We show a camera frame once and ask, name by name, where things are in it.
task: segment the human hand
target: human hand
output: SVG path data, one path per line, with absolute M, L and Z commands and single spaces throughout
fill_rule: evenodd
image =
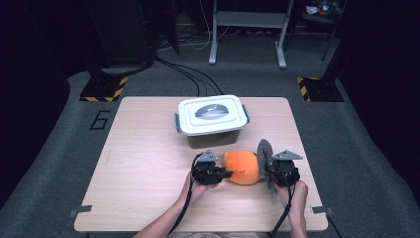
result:
M 285 207 L 288 203 L 289 194 L 287 187 L 279 186 L 273 183 L 274 187 L 278 191 L 278 196 L 280 197 L 281 204 Z M 306 198 L 308 196 L 308 185 L 303 180 L 299 180 L 295 183 L 295 185 L 290 187 L 290 191 L 294 190 L 293 198 L 291 199 L 291 205 L 294 208 L 290 208 L 290 212 L 298 212 L 299 214 L 303 215 L 306 206 Z
M 281 204 L 285 207 L 288 203 L 289 194 L 287 187 L 278 186 L 273 183 L 277 189 L 278 196 L 280 197 Z M 288 219 L 291 227 L 291 237 L 292 238 L 306 238 L 306 219 L 305 219 L 305 206 L 306 199 L 308 197 L 308 185 L 302 180 L 299 180 L 295 183 L 295 187 L 291 187 L 290 191 L 293 191 L 293 198 L 291 199 L 291 207 L 288 213 Z
M 188 195 L 189 186 L 191 183 L 190 177 L 191 177 L 191 173 L 188 173 L 188 175 L 185 178 L 185 183 L 182 188 L 182 192 L 179 195 L 177 202 L 180 202 L 182 204 L 185 202 L 186 197 Z M 191 194 L 191 199 L 189 200 L 189 205 L 192 205 L 195 201 L 201 198 L 208 189 L 214 188 L 218 185 L 219 185 L 218 183 L 210 184 L 210 185 L 202 185 L 198 181 L 195 181 L 194 184 L 192 185 L 192 189 L 191 189 L 192 194 Z

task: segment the yellow and black hazard tape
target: yellow and black hazard tape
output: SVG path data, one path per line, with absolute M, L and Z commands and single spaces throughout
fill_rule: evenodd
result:
M 80 96 L 80 101 L 91 101 L 91 102 L 97 102 L 97 101 L 117 101 L 120 97 L 121 93 L 123 92 L 124 86 L 127 82 L 127 77 L 124 77 L 121 79 L 120 84 L 118 85 L 117 90 L 115 91 L 113 96 L 109 97 L 95 97 L 95 96 Z
M 297 83 L 299 83 L 300 92 L 302 93 L 303 99 L 305 101 L 311 101 L 311 98 L 309 97 L 308 90 L 305 86 L 304 79 L 313 79 L 313 80 L 319 80 L 319 77 L 297 77 Z

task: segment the human arm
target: human arm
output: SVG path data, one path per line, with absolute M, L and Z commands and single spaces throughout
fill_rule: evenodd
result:
M 289 199 L 287 187 L 278 186 L 275 183 L 273 185 L 277 189 L 281 204 L 283 207 L 285 207 Z M 293 186 L 290 188 L 290 190 L 294 190 L 294 194 L 293 198 L 291 199 L 291 207 L 288 213 L 288 220 L 291 227 L 291 237 L 307 238 L 308 234 L 306 232 L 306 219 L 304 212 L 306 206 L 306 198 L 308 196 L 308 186 L 302 180 L 297 181 L 294 186 L 295 188 L 293 188 Z
M 185 183 L 182 188 L 182 192 L 179 195 L 176 202 L 160 217 L 154 220 L 151 224 L 146 226 L 143 230 L 139 231 L 134 238 L 164 238 L 168 235 L 170 229 L 176 222 L 182 208 L 185 204 L 186 197 L 188 195 L 189 186 L 191 183 L 190 173 L 186 176 Z M 192 185 L 192 195 L 189 201 L 189 206 L 197 201 L 204 195 L 206 190 L 216 187 L 218 184 L 202 185 L 197 181 Z

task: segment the container lid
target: container lid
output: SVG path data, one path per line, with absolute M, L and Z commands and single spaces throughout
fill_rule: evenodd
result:
M 243 128 L 248 123 L 237 96 L 221 95 L 187 99 L 179 103 L 179 127 L 187 136 L 202 136 Z

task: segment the container handle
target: container handle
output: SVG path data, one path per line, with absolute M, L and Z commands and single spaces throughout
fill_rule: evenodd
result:
M 245 115 L 247 116 L 247 124 L 248 124 L 251 121 L 250 114 L 248 113 L 247 107 L 244 104 L 242 104 L 242 108 L 244 108 L 244 112 L 245 112 Z
M 179 125 L 179 116 L 178 116 L 178 114 L 176 114 L 176 113 L 175 113 L 175 116 L 174 116 L 174 121 L 175 121 L 175 130 L 176 130 L 178 133 L 181 133 L 181 127 L 180 127 L 180 125 Z
M 195 113 L 195 117 L 202 119 L 214 119 L 226 116 L 228 114 L 229 110 L 226 106 L 220 104 L 210 104 L 198 109 Z

